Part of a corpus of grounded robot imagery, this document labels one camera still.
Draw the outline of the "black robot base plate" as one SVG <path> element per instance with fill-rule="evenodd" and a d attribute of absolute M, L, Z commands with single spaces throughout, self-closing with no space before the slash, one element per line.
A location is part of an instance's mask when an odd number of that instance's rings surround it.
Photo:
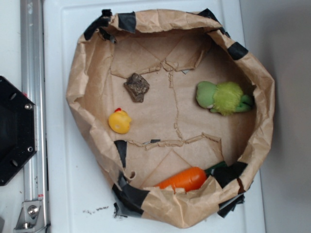
<path fill-rule="evenodd" d="M 0 185 L 7 185 L 36 152 L 35 104 L 0 78 Z"/>

